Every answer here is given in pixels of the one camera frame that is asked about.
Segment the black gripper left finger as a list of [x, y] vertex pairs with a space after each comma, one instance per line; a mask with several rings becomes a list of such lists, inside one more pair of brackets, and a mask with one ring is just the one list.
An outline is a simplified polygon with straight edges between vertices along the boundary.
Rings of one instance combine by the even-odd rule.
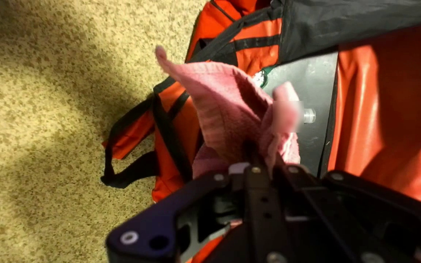
[[247, 166], [250, 166], [250, 162], [231, 163], [228, 166], [228, 175], [244, 174]]

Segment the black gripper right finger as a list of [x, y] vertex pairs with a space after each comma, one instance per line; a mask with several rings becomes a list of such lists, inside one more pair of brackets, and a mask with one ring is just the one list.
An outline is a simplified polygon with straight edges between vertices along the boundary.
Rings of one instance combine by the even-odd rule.
[[272, 168], [272, 175], [273, 177], [282, 177], [282, 178], [295, 178], [297, 175], [305, 175], [308, 169], [295, 162], [285, 163], [280, 156], [275, 159], [275, 165]]

